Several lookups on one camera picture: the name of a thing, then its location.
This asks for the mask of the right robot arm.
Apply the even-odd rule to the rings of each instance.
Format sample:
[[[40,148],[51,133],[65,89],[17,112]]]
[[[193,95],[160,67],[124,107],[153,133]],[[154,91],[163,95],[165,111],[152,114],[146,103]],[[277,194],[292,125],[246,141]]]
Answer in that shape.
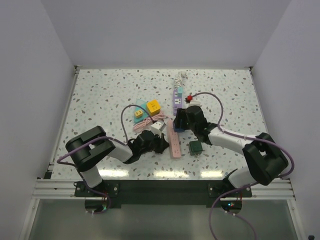
[[[200,106],[179,108],[173,128],[176,132],[190,130],[201,143],[226,148],[244,156],[247,166],[233,170],[223,179],[223,192],[230,197],[235,196],[244,186],[254,183],[269,185],[289,165],[269,134],[228,134],[220,130],[216,123],[208,122]]]

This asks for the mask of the blue cube socket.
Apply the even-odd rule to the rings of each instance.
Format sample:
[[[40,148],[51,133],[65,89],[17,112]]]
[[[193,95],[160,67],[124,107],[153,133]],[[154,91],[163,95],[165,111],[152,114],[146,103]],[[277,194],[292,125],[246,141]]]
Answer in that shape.
[[[181,127],[174,127],[174,131],[177,132],[177,133],[183,133],[185,132],[187,129],[185,128],[181,128]]]

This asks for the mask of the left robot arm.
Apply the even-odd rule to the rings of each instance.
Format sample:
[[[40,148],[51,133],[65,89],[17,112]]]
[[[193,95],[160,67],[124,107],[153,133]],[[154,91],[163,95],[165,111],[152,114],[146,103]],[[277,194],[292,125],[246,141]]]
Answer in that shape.
[[[144,130],[137,138],[123,143],[107,136],[101,126],[96,126],[65,144],[68,157],[86,182],[86,191],[92,196],[99,196],[104,190],[103,179],[97,164],[105,157],[111,157],[129,165],[137,162],[141,155],[149,152],[162,154],[170,144],[160,135]]]

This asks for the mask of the pink power strip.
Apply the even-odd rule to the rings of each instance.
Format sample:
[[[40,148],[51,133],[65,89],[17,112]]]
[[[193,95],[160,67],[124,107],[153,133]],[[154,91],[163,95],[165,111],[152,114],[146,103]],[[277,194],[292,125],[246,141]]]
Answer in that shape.
[[[182,157],[180,141],[178,133],[174,131],[173,121],[168,120],[166,125],[166,135],[169,142],[171,158],[180,159]]]

